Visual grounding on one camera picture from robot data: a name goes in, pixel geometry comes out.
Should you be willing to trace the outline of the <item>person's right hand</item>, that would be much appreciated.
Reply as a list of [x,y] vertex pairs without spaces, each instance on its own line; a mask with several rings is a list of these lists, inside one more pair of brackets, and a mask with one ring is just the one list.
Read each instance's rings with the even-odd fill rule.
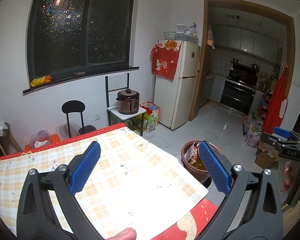
[[288,161],[285,164],[285,180],[283,182],[283,186],[281,188],[282,192],[286,192],[289,188],[289,186],[292,184],[292,178],[291,178],[291,172],[292,172],[292,162]]

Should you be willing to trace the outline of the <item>person's left hand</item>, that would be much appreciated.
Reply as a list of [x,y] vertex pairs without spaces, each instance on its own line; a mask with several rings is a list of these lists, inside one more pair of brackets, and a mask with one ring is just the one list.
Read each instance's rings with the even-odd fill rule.
[[108,240],[136,240],[136,231],[133,228],[126,228]]

